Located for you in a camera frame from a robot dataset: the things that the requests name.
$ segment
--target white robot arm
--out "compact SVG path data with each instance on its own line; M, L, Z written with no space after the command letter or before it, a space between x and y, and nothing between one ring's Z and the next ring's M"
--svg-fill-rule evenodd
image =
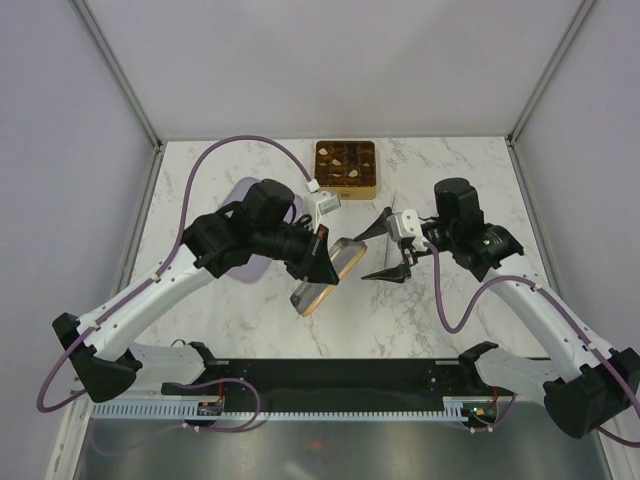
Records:
M294 195L287 187L263 180L245 198L215 213L198 217L172 252L104 305L79 318L65 313L53 322L65 349L82 338L69 358L95 402L111 400L131 386L158 388L165 383L189 385L213 361L209 350L193 342L182 347L139 345L135 339L163 313L198 288L244 265L251 255L284 261L295 279L335 285L338 275L328 254L328 229L322 216L338 208L337 197L311 193L305 205L311 213L295 223L284 222ZM108 321L101 321L111 312Z
M497 386L543 405L568 435L580 438L631 404L619 375L635 393L640 383L640 357L628 348L617 352L593 332L545 284L524 255L522 246L503 227L484 222L476 190L462 178L435 186L438 217L421 223L413 209L385 209L356 240L388 233L403 262L363 277L402 283L420 257L433 255L438 313L449 333L459 332L473 305L487 289L496 293L523 321L549 355L549 360L518 357L489 342L460 355L469 381ZM458 265L481 283L459 325L446 322L440 292L439 252L449 251Z

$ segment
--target gray wall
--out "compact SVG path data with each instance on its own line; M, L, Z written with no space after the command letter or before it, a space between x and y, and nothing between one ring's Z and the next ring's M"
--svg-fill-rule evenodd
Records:
M615 347L636 351L639 45L640 3L600 2L519 142L566 300ZM631 432L637 420L627 418Z
M65 0L6 0L0 22L0 477L37 479L51 321L108 298L152 150Z
M87 3L160 136L208 139L506 134L580 1Z

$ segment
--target white cable clip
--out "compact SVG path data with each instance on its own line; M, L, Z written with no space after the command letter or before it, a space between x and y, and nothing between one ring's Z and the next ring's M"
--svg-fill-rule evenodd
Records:
M317 192L319 189L320 184L315 178L307 183L307 190L309 190L310 193Z
M93 328L95 331L98 331L102 326L96 323L96 319L93 319L90 322L87 322L87 328Z

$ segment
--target white marble surface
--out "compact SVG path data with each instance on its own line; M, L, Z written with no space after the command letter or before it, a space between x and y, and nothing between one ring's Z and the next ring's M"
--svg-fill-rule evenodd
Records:
M316 140L282 143L305 166L312 165ZM488 222L507 227L542 271L538 250L511 161L502 138L378 139L378 195L373 201L345 201L326 222L330 243L355 236L389 205L413 207L421 216L435 213L433 185L462 176L479 193ZM164 258L176 234L189 170L211 142L167 145L153 196L134 278ZM281 152L253 142L230 144L215 151L196 177L187 217L214 211L232 186L245 176L274 178L304 192L304 179ZM383 267L385 240L370 240L369 250L329 298L307 318L289 304L297 282L284 265L273 262L265 277L244 285L228 277L200 289L148 328L142 343L169 345L176 338L205 342L217 357L455 357L492 340L518 355L544 351L513 313L491 293L480 300L466 328L447 334L437 317L433 264L421 259L412 279L396 285L364 282L360 276ZM390 250L389 264L396 262ZM473 276L444 254L444 303L450 322L457 322L478 288Z

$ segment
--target purple cable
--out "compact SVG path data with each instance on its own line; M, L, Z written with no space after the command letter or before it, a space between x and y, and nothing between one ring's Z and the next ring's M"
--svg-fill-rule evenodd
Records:
M433 255L433 271L434 271L433 276L434 276L434 290L435 290L435 297L436 297L436 309L438 310L438 317L440 317L440 322L442 322L442 326L447 332L453 334L453 333L458 333L460 330L462 330L462 328L469 321L469 317L471 316L473 307L475 307L476 303L478 302L478 299L490 287L500 282L519 282L524 285L527 285L529 288L535 289L536 292L542 295L545 298L545 300L547 300L558 311L560 316L562 316L562 318L567 322L567 324L571 327L571 329L576 333L578 338L582 340L582 342L585 345L587 345L587 347L591 345L591 340L589 339L589 336L586 333L584 333L584 331L580 328L580 326L571 317L569 312L567 312L567 310L560 304L560 302L558 302L555 299L553 295L551 295L549 292L547 292L543 288L535 288L536 282L533 282L528 278L524 278L518 275L503 275L501 277L492 278L491 280L488 280L486 283L484 283L480 288L478 288L476 293L473 294L473 297L471 297L471 301L469 302L469 305L467 306L467 309L465 310L464 315L462 315L462 319L460 320L460 323L458 323L458 325L456 325L455 327L452 327L447 321L447 317L444 313L444 307L442 305L442 288L440 285L440 252L438 252L438 249L435 247L435 245L432 245L431 243L426 241L424 242L424 244L431 251ZM611 376L616 380L618 385L620 385L620 388L622 388L627 398L629 398L631 405L633 406L634 410L638 414L638 418L640 419L640 401L638 401L638 399L636 398L635 393L631 390L631 387L629 386L629 384L624 380L624 378L622 378L622 375L618 373L618 371L613 367L613 365L611 365L611 362L609 362L609 360L607 360L605 356L597 348L590 348L590 350L593 353L593 355L596 357L596 359L604 365L604 368L607 369L607 371L611 374ZM606 437L622 445L625 445L627 447L640 448L640 442L625 440L615 435L614 433L611 433L608 430L605 430L602 427L598 427L598 431L603 435L605 435Z
M496 420L496 422L493 425L490 425L488 427L479 427L479 428L474 428L472 433L484 433L484 432L488 432L489 428L491 428L491 431L493 431L498 425L500 425L502 422L504 422L507 418L507 416L509 416L509 413L511 413L511 407L513 407L513 405L516 403L516 394L513 394L511 396L511 401L509 402L509 405L507 406L507 409L504 411L504 413L500 416L500 418L498 418L498 420ZM451 424L447 424L448 427L452 427L452 428L456 428L458 430L466 430L466 431L470 431L469 428L467 427L463 427L461 425L457 425L455 423L451 423Z
M207 156L214 150L222 147L223 145L226 145L227 143L240 142L240 141L263 142L273 147L276 147L278 150L283 152L287 157L289 157L293 161L293 163L295 163L295 165L300 169L300 171L304 175L304 178L308 182L312 180L311 175L309 175L309 172L307 172L307 170L304 168L300 160L298 160L293 153L291 153L286 147L279 144L278 142L266 137L260 137L257 135L237 135L235 137L228 137L228 138L222 139L214 143L213 145L209 146L204 150L204 152L200 154L200 156L196 160L196 163L193 165L191 172L189 173L189 178L187 179L187 186L184 191L184 200L182 201L182 211L180 213L180 224L178 225L178 235L176 236L176 240L173 244L173 247L171 247L171 251L169 252L169 255L167 256L166 260L162 262L162 264L156 271L156 275L160 276L169 267L169 265L171 264L175 256L178 254L178 249L180 248L180 245L182 242L182 234L184 233L185 224L187 221L187 210L189 207L189 197L191 195L191 188L193 186L193 181L195 179L198 168L200 168L200 165L202 164L202 162L204 162L205 158L207 158ZM123 305L131 301L132 298L140 294L140 292L145 290L152 283L153 283L153 280L151 278L148 278L147 280L142 282L140 285L138 285L138 287L136 287L131 292L129 292L129 294L125 295L119 302L114 304L111 308L105 310L105 312L96 319L96 322L95 322L96 325L98 326L102 325L111 315L113 315L117 310L122 308ZM53 379L56 377L56 375L62 368L62 365L64 365L64 363L69 359L69 357L71 357L71 354L75 351L78 345L84 342L84 340L86 340L86 338L94 331L95 329L93 327L89 327L84 332L82 332L80 336L78 336L78 338L71 345L69 345L69 348L67 348L64 351L62 356L53 365L53 368L51 369L49 374L45 377L44 381L42 382L42 386L40 387L40 391L38 392L38 397L36 399L36 407L39 412L42 412L42 413L55 412L56 410L59 410L65 405L68 405L69 403L73 402L75 399L77 399L78 397L80 397L85 393L85 390L80 390L79 392L74 393L67 399L51 407L48 407L44 404L44 397L47 394L47 391L49 390L49 387L51 386Z
M249 427L256 421L256 419L258 418L258 415L260 415L260 412L262 411L262 402L260 401L260 395L258 394L258 391L256 390L256 388L253 385L251 385L249 382L247 382L246 380L242 380L242 379L239 379L239 378L220 378L218 380L211 380L209 382L199 383L197 385L180 385L179 383L174 383L173 385L175 385L177 387L180 387L180 388L183 388L185 390L198 390L200 388L210 387L212 385L218 385L220 383L237 383L237 384L242 385L243 387L246 387L249 390L251 390L251 393L253 393L253 396L256 399L256 408L254 410L254 413L253 413L253 415L251 416L251 418L249 420L247 420L242 425L238 425L237 427L215 427L215 426L211 426L211 427L199 427L199 430L206 430L208 432L226 432L226 433L244 432L245 430L248 430ZM158 437L161 437L162 435L165 435L167 433L173 432L174 430L179 430L181 428L194 429L194 427L191 426L191 425L188 425L187 427L183 427L183 425L185 425L185 424L181 423L179 425L170 425L170 426L165 427L165 428L163 428L161 430L158 430L153 435L149 435L148 437L137 441L133 445L129 445L126 448L122 448L120 450L114 450L114 451L104 450L102 447L97 445L96 441L95 441L95 438L93 436L93 429L91 429L91 430L89 430L89 433L88 433L89 445L91 445L91 447L96 452L98 452L100 455L103 455L105 457L117 457L117 456L120 456L120 455L127 454L130 451L135 450L136 448L139 448L139 447L141 447L143 445L146 445L149 442L152 442L153 440L155 440Z

